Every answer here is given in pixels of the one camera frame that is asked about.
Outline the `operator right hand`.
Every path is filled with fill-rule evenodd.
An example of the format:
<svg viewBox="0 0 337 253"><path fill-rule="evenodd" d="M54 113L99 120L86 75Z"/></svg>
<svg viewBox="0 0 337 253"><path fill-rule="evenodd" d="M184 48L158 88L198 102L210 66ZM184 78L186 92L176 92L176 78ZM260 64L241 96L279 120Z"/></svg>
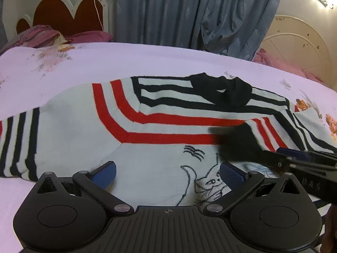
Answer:
<svg viewBox="0 0 337 253"><path fill-rule="evenodd" d="M325 231L322 238L321 253L336 252L337 209L331 205L326 215Z"/></svg>

